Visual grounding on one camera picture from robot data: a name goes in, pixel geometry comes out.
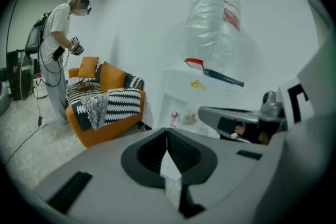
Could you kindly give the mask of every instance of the black slot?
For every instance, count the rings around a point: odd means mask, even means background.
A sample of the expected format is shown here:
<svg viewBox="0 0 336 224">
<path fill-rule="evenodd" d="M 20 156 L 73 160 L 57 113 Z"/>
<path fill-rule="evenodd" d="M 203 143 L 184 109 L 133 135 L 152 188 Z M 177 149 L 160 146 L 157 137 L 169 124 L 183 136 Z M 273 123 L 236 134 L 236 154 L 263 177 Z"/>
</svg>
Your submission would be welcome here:
<svg viewBox="0 0 336 224">
<path fill-rule="evenodd" d="M 65 185 L 52 196 L 48 205 L 66 214 L 91 178 L 92 175 L 85 172 L 75 173 Z"/>
<path fill-rule="evenodd" d="M 244 150 L 238 151 L 237 154 L 247 157 L 247 158 L 256 159 L 256 160 L 260 160 L 260 158 L 262 157 L 261 153 L 255 153 L 255 152 L 244 151 Z"/>
</svg>

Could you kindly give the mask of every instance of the orange cushion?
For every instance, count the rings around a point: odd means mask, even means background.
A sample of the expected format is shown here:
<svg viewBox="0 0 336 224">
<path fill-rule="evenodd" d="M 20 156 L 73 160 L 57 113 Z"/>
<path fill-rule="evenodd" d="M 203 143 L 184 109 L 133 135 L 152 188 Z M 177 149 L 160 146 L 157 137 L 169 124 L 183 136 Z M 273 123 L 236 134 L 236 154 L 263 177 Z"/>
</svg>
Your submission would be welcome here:
<svg viewBox="0 0 336 224">
<path fill-rule="evenodd" d="M 103 92 L 123 88 L 126 73 L 104 62 L 100 71 L 100 89 Z"/>
<path fill-rule="evenodd" d="M 81 78 L 95 78 L 98 61 L 99 57 L 83 57 L 77 76 Z"/>
</svg>

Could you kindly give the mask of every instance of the floor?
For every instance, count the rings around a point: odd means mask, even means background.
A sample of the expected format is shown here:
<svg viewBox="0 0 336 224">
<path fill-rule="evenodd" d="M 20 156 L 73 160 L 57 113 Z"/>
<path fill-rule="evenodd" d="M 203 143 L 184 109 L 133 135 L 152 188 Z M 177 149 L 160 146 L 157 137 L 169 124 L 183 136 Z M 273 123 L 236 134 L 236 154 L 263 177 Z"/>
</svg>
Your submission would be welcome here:
<svg viewBox="0 0 336 224">
<path fill-rule="evenodd" d="M 8 173 L 33 189 L 56 168 L 86 148 L 77 139 L 70 124 L 56 121 L 48 98 L 39 100 L 43 117 L 40 129 L 29 138 L 6 165 Z M 21 143 L 37 130 L 37 100 L 12 101 L 0 117 L 0 157 L 6 163 Z M 138 126 L 129 128 L 118 137 L 139 132 Z"/>
</svg>

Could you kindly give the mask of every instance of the backpack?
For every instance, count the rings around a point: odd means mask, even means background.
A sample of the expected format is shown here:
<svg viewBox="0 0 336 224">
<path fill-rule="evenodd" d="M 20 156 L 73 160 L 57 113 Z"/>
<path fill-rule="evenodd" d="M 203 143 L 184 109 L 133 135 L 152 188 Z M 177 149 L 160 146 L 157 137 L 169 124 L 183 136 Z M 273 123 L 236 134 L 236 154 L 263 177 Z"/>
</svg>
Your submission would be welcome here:
<svg viewBox="0 0 336 224">
<path fill-rule="evenodd" d="M 28 40 L 25 47 L 25 53 L 37 54 L 43 42 L 43 32 L 47 19 L 51 12 L 43 13 L 42 17 L 37 20 L 29 32 Z"/>
</svg>

